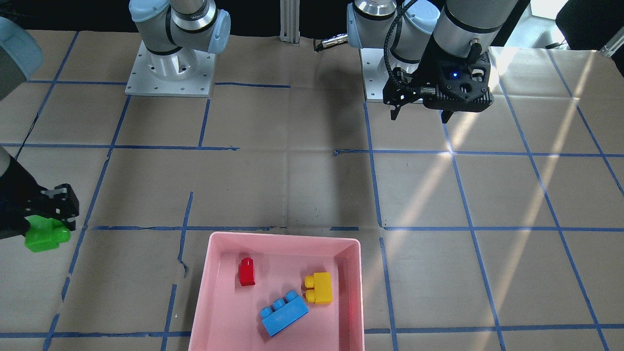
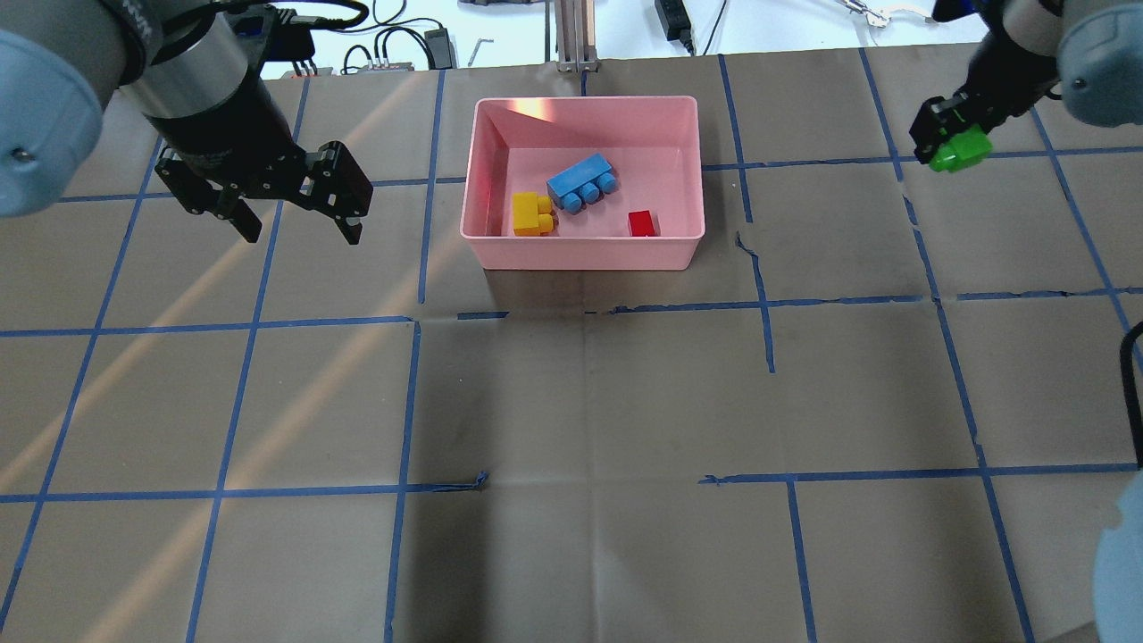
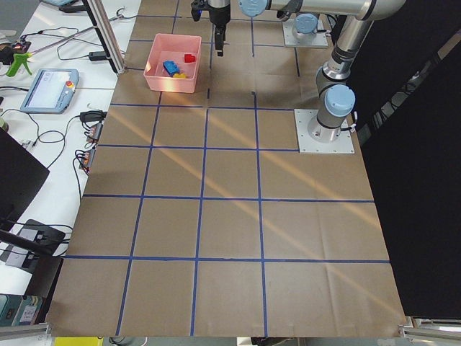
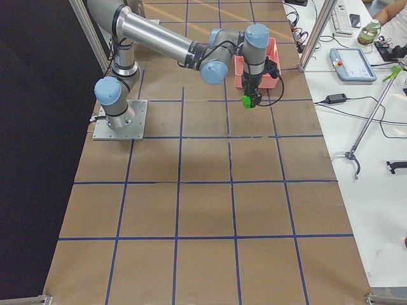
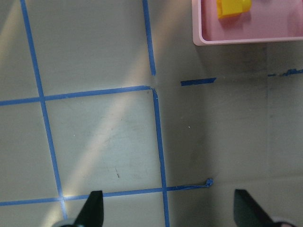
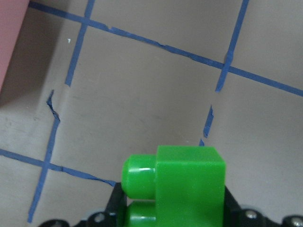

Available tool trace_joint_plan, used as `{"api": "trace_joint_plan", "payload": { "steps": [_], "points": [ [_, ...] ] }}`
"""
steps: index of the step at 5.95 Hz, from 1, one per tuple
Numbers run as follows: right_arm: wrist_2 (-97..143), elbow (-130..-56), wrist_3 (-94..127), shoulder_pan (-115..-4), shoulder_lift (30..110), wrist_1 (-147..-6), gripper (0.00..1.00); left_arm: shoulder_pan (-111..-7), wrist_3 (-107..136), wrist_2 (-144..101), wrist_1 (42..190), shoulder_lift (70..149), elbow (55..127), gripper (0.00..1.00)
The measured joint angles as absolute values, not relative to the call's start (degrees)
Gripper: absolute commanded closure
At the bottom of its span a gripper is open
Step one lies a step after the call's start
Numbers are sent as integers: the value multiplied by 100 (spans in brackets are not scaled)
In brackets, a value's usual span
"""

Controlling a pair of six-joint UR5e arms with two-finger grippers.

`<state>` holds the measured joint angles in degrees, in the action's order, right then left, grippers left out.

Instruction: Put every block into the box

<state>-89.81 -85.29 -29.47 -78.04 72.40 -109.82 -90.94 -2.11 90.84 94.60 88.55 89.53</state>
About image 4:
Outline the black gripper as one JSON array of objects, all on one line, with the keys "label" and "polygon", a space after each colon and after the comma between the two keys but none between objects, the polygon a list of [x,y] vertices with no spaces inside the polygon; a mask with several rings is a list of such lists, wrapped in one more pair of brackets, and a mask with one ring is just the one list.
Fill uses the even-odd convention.
[{"label": "black gripper", "polygon": [[244,95],[251,96],[251,108],[255,108],[261,103],[262,93],[258,92],[258,87],[262,81],[262,74],[249,74],[244,72],[242,76],[242,84],[244,87]]}]

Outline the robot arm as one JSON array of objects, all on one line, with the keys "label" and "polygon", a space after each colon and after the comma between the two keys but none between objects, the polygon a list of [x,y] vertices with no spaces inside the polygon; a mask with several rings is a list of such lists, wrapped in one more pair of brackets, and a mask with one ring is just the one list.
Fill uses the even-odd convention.
[{"label": "robot arm", "polygon": [[199,71],[208,85],[222,83],[233,56],[242,56],[242,101],[248,108],[260,105],[262,94],[258,88],[268,61],[269,30],[265,25],[250,25],[243,31],[214,29],[208,45],[204,45],[134,13],[125,1],[89,1],[88,9],[97,25],[112,38],[112,71],[94,88],[110,130],[122,131],[137,117],[124,92],[133,87],[139,75],[135,43],[173,58],[181,67]]}]

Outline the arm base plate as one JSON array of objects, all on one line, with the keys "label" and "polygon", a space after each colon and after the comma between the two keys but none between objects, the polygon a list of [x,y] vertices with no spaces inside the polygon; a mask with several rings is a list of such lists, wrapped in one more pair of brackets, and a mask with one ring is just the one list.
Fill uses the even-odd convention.
[{"label": "arm base plate", "polygon": [[95,122],[94,140],[142,140],[146,125],[148,100],[128,99],[128,109],[121,116],[107,116],[102,106]]}]

